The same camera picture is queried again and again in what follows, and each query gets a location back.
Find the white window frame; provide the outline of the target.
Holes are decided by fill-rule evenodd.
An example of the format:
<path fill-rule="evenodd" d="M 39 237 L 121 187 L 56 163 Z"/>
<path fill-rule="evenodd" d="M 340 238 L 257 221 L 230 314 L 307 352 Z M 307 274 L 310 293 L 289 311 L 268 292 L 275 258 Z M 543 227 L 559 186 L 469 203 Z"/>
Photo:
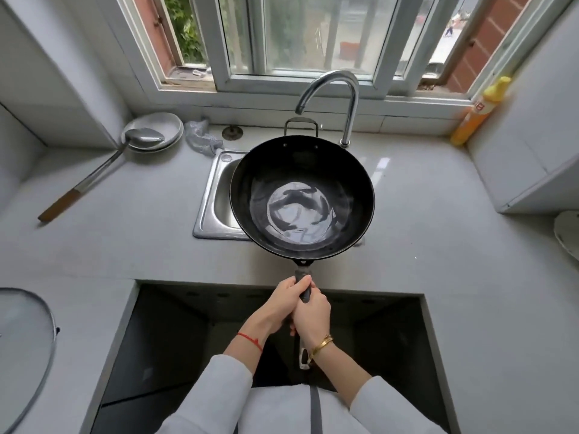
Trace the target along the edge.
<path fill-rule="evenodd" d="M 394 64 L 400 60 L 411 34 L 409 21 L 416 17 L 419 9 L 419 0 L 397 0 L 372 76 L 358 79 L 351 73 L 358 82 L 364 112 L 377 114 L 383 108 L 401 110 L 406 103 L 431 109 L 467 106 L 484 86 L 489 86 L 500 75 L 515 74 L 573 1 L 530 0 L 530 5 L 518 15 L 473 85 L 466 93 L 459 94 L 416 90 L 421 82 L 420 71 L 435 50 L 434 41 L 426 36 L 427 31 L 420 33 L 417 49 L 413 51 L 404 76 L 394 76 Z M 220 1 L 189 0 L 205 46 L 212 82 L 174 79 L 165 74 L 147 22 L 134 0 L 97 0 L 97 3 L 144 94 L 157 105 L 233 108 L 235 103 L 240 103 L 241 108 L 277 105 L 281 110 L 289 110 L 296 106 L 298 97 L 310 83 L 322 77 L 320 71 L 267 72 L 266 39 L 258 35 L 264 29 L 263 0 L 242 0 L 242 6 L 249 9 L 245 22 L 251 59 L 248 74 L 231 71 Z"/>

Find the stainless steel sink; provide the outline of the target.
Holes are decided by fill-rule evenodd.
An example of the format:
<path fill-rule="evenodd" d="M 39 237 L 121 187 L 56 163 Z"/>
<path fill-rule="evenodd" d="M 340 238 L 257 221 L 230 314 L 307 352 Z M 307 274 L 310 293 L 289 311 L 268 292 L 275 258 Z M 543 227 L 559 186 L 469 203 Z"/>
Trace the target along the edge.
<path fill-rule="evenodd" d="M 344 181 L 318 152 L 288 145 L 221 150 L 213 159 L 193 235 L 247 240 L 289 258 L 336 255 L 363 241 L 373 190 Z"/>

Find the person's left forearm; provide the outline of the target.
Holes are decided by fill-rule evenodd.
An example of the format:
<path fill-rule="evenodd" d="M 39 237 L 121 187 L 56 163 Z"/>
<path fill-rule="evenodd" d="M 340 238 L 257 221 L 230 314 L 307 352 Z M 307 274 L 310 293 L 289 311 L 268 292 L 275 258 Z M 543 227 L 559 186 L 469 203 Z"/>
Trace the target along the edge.
<path fill-rule="evenodd" d="M 267 339 L 256 335 L 248 321 L 224 353 L 211 358 L 156 434 L 234 434 Z"/>

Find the white plate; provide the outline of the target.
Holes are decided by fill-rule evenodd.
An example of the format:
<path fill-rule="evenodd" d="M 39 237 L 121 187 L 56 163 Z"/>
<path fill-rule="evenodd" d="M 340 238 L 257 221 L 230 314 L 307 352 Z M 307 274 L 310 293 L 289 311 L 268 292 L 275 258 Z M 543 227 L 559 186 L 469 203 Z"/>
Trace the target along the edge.
<path fill-rule="evenodd" d="M 554 235 L 560 246 L 579 262 L 579 211 L 564 211 L 554 219 Z"/>

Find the person's right hand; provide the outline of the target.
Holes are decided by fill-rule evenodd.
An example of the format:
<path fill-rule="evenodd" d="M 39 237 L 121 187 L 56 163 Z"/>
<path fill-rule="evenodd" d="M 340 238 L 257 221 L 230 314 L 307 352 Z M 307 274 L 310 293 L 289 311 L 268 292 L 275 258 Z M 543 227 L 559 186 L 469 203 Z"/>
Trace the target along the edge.
<path fill-rule="evenodd" d="M 298 335 L 304 347 L 311 351 L 330 334 L 330 314 L 331 305 L 326 296 L 325 311 L 323 312 L 296 312 L 295 307 L 291 314 L 291 335 Z"/>

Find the chrome gooseneck faucet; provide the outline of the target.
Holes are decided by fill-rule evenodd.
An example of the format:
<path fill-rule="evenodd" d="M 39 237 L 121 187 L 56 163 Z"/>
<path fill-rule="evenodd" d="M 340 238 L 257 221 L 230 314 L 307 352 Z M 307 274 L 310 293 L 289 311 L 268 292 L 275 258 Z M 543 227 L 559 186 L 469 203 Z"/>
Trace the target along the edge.
<path fill-rule="evenodd" d="M 334 70 L 326 72 L 320 77 L 314 79 L 300 95 L 295 108 L 295 113 L 298 116 L 302 115 L 306 105 L 310 99 L 315 96 L 317 91 L 334 81 L 342 81 L 346 83 L 350 89 L 350 102 L 346 113 L 346 123 L 344 126 L 343 136 L 339 142 L 342 148 L 347 149 L 350 146 L 350 137 L 359 101 L 359 82 L 354 73 L 348 70 Z"/>

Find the yellow squeeze bottle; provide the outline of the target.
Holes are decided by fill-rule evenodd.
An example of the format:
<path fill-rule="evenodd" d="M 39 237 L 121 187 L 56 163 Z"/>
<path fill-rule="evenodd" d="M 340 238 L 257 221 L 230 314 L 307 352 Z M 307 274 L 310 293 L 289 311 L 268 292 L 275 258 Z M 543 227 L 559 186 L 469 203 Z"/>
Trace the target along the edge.
<path fill-rule="evenodd" d="M 453 131 L 450 142 L 454 146 L 462 146 L 479 129 L 491 112 L 504 100 L 512 78 L 502 76 L 488 86 L 478 97 L 471 110 L 463 118 L 459 126 Z"/>

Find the crumpled clear plastic bag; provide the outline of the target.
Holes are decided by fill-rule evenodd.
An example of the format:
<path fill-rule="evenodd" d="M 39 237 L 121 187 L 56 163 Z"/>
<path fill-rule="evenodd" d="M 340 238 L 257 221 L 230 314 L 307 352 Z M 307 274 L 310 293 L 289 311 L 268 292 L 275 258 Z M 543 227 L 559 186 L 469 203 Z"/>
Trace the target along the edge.
<path fill-rule="evenodd" d="M 209 133 L 210 121 L 202 118 L 199 121 L 184 123 L 186 143 L 197 153 L 213 158 L 223 149 L 223 140 Z"/>

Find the person's left hand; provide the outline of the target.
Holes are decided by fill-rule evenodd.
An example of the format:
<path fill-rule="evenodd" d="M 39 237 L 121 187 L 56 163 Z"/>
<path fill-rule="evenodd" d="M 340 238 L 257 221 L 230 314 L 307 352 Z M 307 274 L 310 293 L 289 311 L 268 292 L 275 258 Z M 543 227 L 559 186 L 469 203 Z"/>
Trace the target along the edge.
<path fill-rule="evenodd" d="M 281 294 L 281 283 L 272 292 L 269 299 L 261 306 L 248 321 L 250 329 L 257 332 L 256 335 L 268 338 L 276 333 L 286 318 L 293 313 L 297 304 L 297 297 L 285 297 Z"/>

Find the person's right forearm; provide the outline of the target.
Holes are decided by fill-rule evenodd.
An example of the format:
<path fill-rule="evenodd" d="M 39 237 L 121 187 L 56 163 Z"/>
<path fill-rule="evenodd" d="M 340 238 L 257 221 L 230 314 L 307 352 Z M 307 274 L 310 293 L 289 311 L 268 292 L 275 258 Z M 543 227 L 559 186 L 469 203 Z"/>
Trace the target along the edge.
<path fill-rule="evenodd" d="M 330 335 L 308 352 L 369 434 L 446 434 L 386 380 L 366 372 Z"/>

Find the glass pot lid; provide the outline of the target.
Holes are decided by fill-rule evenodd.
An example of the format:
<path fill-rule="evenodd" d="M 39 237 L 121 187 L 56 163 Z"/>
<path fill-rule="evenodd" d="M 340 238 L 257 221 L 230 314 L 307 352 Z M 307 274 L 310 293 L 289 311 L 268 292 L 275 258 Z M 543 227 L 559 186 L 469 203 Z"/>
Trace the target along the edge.
<path fill-rule="evenodd" d="M 57 326 L 46 301 L 0 287 L 0 434 L 13 434 L 40 395 L 52 367 Z"/>

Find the black wok with handle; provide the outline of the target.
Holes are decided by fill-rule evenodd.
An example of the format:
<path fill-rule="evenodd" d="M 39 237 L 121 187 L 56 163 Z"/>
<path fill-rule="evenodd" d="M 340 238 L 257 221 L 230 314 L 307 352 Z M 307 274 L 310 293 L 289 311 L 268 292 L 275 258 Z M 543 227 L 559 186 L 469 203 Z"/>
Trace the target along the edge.
<path fill-rule="evenodd" d="M 249 151 L 230 181 L 240 228 L 267 252 L 292 260 L 296 282 L 311 274 L 313 262 L 357 244 L 375 211 L 365 168 L 318 131 L 312 119 L 289 119 L 284 135 Z"/>

